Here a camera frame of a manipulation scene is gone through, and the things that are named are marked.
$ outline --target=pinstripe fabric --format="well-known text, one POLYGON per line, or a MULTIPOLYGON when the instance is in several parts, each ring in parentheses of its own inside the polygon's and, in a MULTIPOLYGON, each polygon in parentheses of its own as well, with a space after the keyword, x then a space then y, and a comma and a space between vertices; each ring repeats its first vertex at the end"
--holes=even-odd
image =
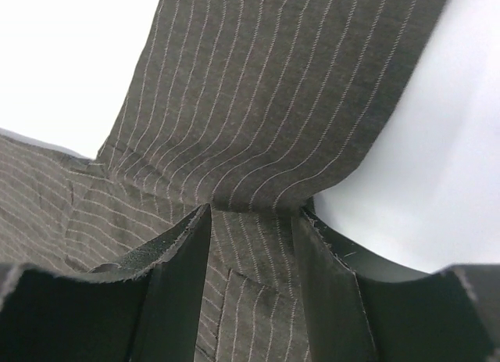
POLYGON ((0 137, 5 261, 85 271, 214 205, 196 361, 307 361, 291 218, 366 155, 445 0, 160 0, 96 161, 0 137))

